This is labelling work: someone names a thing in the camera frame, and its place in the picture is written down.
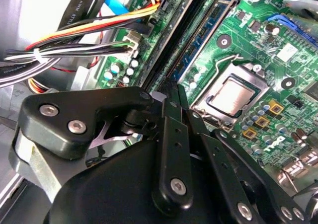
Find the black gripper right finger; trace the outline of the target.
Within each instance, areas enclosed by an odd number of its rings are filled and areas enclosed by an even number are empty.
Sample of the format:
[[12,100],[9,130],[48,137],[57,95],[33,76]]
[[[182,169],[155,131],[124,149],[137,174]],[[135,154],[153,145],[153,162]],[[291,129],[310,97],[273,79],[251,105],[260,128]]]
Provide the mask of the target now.
[[300,206],[220,129],[209,132],[202,117],[188,106],[185,89],[178,85],[190,150],[203,159],[207,184],[223,224],[306,224]]

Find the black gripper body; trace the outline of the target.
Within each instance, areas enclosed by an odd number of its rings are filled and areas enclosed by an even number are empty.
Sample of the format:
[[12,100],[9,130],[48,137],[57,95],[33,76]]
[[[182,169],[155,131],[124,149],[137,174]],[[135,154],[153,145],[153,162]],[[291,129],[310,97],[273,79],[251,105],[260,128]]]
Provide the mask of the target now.
[[192,206],[171,218],[152,200],[156,145],[142,142],[71,178],[58,192],[47,224],[229,224],[203,161],[192,157]]

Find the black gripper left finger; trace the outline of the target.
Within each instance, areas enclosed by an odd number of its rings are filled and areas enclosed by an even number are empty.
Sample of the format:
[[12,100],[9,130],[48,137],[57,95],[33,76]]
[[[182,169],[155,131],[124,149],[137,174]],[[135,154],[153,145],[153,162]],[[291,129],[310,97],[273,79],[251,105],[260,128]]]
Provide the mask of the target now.
[[161,211],[192,206],[188,128],[182,110],[155,101],[140,87],[32,95],[22,102],[10,163],[53,204],[60,189],[87,170],[87,151],[132,133],[156,145],[152,199]]

